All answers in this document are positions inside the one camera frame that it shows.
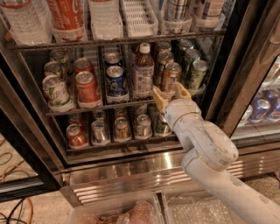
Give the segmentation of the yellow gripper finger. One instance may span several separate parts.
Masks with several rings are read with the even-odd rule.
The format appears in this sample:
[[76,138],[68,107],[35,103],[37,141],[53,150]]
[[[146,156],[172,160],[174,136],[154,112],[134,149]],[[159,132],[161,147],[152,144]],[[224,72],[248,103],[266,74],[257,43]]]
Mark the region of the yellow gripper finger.
[[161,97],[160,93],[159,93],[159,88],[154,86],[153,89],[152,89],[152,96],[153,96],[153,99],[155,101],[155,103],[157,105],[161,105],[162,102],[163,102],[163,98]]
[[174,83],[174,89],[177,98],[191,98],[192,95],[185,89],[185,87],[180,82]]

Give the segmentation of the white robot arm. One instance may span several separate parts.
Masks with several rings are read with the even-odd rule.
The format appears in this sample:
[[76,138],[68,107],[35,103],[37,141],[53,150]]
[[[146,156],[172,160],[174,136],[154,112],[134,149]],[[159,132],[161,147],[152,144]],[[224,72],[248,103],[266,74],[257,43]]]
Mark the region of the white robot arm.
[[227,168],[239,152],[215,124],[204,120],[199,106],[179,82],[163,92],[152,89],[152,97],[185,155],[185,173],[207,192],[229,206],[248,224],[280,224],[280,206],[230,174]]

